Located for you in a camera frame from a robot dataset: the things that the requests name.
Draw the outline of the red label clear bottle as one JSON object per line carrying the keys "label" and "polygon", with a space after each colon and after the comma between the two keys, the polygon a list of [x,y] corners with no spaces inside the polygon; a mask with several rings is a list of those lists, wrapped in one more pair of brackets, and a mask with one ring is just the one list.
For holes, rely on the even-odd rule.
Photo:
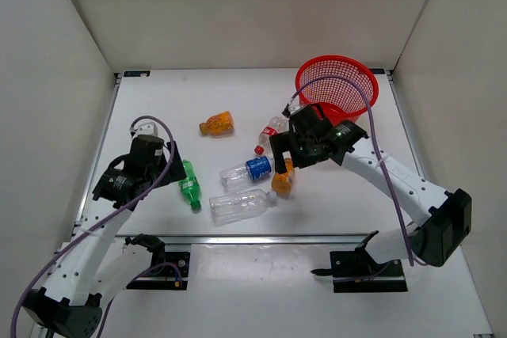
{"label": "red label clear bottle", "polygon": [[272,157],[270,138],[286,131],[288,131],[288,118],[283,115],[274,116],[259,134],[254,153],[258,156]]}

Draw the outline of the orange bottle with orange cap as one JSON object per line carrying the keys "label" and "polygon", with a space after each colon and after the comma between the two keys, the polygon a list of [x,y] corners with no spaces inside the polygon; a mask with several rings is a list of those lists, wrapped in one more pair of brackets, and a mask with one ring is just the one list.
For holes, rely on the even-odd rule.
{"label": "orange bottle with orange cap", "polygon": [[285,158],[284,162],[287,172],[282,174],[274,173],[271,185],[277,195],[288,197],[294,184],[295,168],[291,158]]}

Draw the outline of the green plastic bottle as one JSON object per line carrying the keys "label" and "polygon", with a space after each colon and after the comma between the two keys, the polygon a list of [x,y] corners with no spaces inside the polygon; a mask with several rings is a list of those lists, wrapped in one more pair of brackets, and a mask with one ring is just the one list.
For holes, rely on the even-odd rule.
{"label": "green plastic bottle", "polygon": [[200,184],[197,180],[193,165],[188,160],[182,161],[186,177],[178,182],[180,193],[185,202],[191,207],[193,212],[201,210],[200,203]]}

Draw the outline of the blue label clear bottle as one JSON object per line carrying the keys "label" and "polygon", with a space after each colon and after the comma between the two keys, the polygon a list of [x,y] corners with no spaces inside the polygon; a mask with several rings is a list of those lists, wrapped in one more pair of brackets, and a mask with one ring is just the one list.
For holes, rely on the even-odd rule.
{"label": "blue label clear bottle", "polygon": [[234,192],[267,179],[273,168],[272,158],[260,156],[222,170],[219,179],[226,192]]}

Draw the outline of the orange juice bottle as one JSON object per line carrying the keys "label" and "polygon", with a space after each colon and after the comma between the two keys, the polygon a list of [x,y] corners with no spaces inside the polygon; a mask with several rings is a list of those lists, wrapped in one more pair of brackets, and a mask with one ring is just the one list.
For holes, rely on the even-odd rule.
{"label": "orange juice bottle", "polygon": [[234,121],[229,111],[210,116],[205,122],[199,124],[202,135],[223,135],[234,130]]}

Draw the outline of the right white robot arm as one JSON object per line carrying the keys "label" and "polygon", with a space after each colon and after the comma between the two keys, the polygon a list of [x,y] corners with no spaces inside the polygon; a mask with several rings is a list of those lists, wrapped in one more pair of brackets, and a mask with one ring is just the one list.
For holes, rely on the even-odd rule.
{"label": "right white robot arm", "polygon": [[420,177],[381,150],[373,131],[350,120],[333,125],[318,105],[283,111],[288,130],[270,139],[276,173],[286,173],[284,155],[302,169],[331,160],[355,173],[391,198],[400,227],[370,233],[355,249],[352,266],[372,275],[382,266],[418,259],[439,268],[471,232],[471,196],[462,189],[450,192]]}

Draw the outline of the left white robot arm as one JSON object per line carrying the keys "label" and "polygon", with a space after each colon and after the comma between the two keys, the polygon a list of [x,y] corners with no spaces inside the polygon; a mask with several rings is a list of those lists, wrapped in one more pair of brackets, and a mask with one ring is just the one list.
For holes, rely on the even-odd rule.
{"label": "left white robot arm", "polygon": [[63,337],[91,337],[108,304],[137,275],[157,275],[166,266],[163,242],[139,234],[110,264],[101,263],[116,234],[147,194],[185,177],[177,144],[155,135],[137,135],[131,148],[112,160],[92,191],[112,202],[109,213],[87,215],[74,239],[55,256],[48,279],[30,286],[20,307],[38,324]]}

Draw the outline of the red plastic mesh basket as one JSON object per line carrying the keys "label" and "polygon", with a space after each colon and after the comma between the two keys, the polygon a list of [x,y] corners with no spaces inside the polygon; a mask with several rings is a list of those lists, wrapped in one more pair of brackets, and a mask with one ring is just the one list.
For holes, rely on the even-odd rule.
{"label": "red plastic mesh basket", "polygon": [[319,104],[333,125],[356,122],[379,95],[374,74],[362,63],[340,55],[321,55],[304,63],[295,76],[300,104]]}

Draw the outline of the clear unlabelled plastic bottle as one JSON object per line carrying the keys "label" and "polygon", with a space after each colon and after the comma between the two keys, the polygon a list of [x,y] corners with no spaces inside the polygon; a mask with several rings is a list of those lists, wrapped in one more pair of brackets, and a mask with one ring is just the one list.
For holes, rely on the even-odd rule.
{"label": "clear unlabelled plastic bottle", "polygon": [[215,226],[224,226],[242,220],[256,218],[277,202],[274,191],[251,189],[209,199],[212,221]]}

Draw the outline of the blue table label sticker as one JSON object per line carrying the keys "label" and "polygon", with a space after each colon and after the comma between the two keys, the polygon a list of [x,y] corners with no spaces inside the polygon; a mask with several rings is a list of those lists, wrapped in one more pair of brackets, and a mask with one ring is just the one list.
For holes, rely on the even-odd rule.
{"label": "blue table label sticker", "polygon": [[124,78],[147,78],[151,75],[149,70],[126,70],[123,73]]}

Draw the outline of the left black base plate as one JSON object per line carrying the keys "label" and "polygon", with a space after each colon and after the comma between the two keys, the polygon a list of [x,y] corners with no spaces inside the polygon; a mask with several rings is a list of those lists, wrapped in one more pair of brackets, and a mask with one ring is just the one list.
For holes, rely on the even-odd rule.
{"label": "left black base plate", "polygon": [[150,271],[127,285],[137,291],[186,291],[189,284],[190,248],[166,246],[165,256],[151,260]]}

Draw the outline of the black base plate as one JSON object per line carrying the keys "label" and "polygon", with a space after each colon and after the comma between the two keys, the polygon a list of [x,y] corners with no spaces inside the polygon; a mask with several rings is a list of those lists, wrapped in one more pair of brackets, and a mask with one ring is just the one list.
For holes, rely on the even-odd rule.
{"label": "black base plate", "polygon": [[165,256],[151,260],[150,271],[127,285],[137,291],[186,291],[189,284],[190,248],[166,246]]}
{"label": "black base plate", "polygon": [[400,260],[375,264],[354,251],[331,251],[330,265],[335,294],[408,291]]}

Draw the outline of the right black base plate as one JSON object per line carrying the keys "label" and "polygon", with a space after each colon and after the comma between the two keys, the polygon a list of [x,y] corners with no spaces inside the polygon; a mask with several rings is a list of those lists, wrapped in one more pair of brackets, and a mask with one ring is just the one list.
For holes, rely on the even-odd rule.
{"label": "right black base plate", "polygon": [[331,251],[330,265],[335,294],[408,291],[400,260],[375,264],[354,251]]}

